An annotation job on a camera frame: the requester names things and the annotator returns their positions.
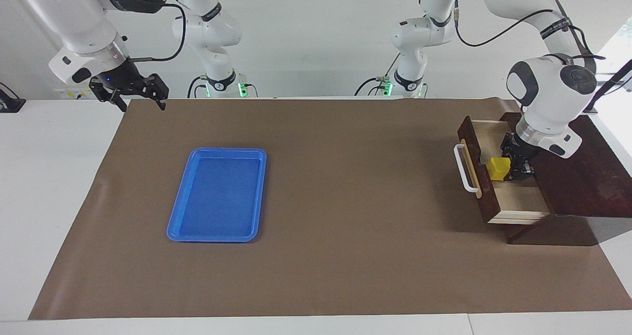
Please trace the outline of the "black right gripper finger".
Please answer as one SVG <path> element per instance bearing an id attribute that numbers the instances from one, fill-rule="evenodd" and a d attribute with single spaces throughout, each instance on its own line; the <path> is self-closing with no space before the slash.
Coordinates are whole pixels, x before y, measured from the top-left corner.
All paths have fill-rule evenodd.
<path id="1" fill-rule="evenodd" d="M 144 78 L 142 96 L 154 101 L 161 111 L 166 108 L 166 101 L 169 95 L 169 88 L 158 74 L 151 74 Z"/>
<path id="2" fill-rule="evenodd" d="M 97 77 L 92 77 L 90 79 L 89 88 L 99 102 L 113 104 L 118 107 L 120 111 L 126 112 L 128 105 L 120 97 L 119 90 L 115 89 L 112 92 L 108 91 L 105 85 Z"/>

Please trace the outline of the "yellow cube block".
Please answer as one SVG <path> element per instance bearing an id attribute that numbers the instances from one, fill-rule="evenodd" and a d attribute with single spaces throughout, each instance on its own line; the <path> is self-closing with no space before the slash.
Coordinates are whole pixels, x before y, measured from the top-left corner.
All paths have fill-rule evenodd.
<path id="1" fill-rule="evenodd" d="M 491 157 L 487 164 L 488 176 L 492 181 L 505 181 L 512 171 L 512 160 L 508 157 Z"/>

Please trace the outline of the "wooden drawer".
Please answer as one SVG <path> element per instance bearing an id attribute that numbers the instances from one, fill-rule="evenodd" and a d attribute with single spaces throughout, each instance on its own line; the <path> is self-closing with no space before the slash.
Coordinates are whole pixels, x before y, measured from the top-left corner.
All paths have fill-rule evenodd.
<path id="1" fill-rule="evenodd" d="M 534 177 L 524 181 L 492 181 L 487 162 L 501 157 L 501 142 L 510 132 L 506 121 L 474 120 L 467 115 L 457 131 L 458 144 L 467 147 L 481 184 L 482 198 L 476 196 L 483 222 L 488 224 L 532 225 L 550 214 Z"/>

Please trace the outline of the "white drawer handle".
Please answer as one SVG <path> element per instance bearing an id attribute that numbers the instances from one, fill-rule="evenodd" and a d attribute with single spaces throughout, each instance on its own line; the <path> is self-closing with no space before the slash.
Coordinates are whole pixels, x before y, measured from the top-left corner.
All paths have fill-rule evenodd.
<path id="1" fill-rule="evenodd" d="M 468 191 L 468 186 L 467 183 L 470 181 L 470 178 L 468 176 L 468 172 L 467 172 L 467 167 L 466 164 L 464 162 L 464 157 L 463 157 L 463 151 L 461 150 L 462 148 L 462 144 L 456 144 L 454 146 L 454 148 L 452 149 L 452 152 L 454 153 L 454 157 L 456 160 L 456 164 L 457 164 L 457 169 L 458 172 L 460 173 L 460 179 L 461 179 L 461 183 L 465 189 L 465 191 Z"/>

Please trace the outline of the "dark wooden drawer cabinet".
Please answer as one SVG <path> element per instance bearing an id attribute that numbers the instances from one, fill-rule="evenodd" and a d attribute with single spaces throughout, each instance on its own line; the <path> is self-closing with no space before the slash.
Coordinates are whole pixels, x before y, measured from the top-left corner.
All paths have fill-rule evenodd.
<path id="1" fill-rule="evenodd" d="M 508 243 L 591 247 L 632 231 L 632 176 L 587 115 L 569 126 L 582 137 L 570 158 L 540 150 L 530 159 L 550 214 L 506 225 Z"/>

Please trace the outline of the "blue plastic tray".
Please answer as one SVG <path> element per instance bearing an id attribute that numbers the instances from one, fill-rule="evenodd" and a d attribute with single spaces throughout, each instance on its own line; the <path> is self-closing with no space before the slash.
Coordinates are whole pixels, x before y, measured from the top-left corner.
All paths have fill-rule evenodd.
<path id="1" fill-rule="evenodd" d="M 267 154 L 198 148 L 187 159 L 166 235 L 171 241 L 248 243 L 259 233 Z"/>

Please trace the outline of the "brown table mat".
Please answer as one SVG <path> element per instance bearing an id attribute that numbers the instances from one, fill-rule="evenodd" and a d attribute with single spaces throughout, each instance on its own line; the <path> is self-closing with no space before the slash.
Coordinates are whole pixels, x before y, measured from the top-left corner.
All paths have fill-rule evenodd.
<path id="1" fill-rule="evenodd" d="M 133 100 L 31 320 L 632 309 L 598 246 L 508 245 L 452 153 L 477 100 Z M 169 240 L 196 148 L 267 154 L 250 243 Z"/>

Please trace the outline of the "white wall socket box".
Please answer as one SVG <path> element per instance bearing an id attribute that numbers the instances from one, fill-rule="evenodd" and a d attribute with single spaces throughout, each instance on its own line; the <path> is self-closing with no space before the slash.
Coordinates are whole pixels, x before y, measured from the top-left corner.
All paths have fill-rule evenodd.
<path id="1" fill-rule="evenodd" d="M 54 93 L 59 99 L 70 100 L 95 100 L 92 90 L 86 87 L 70 87 L 65 89 L 55 89 Z"/>

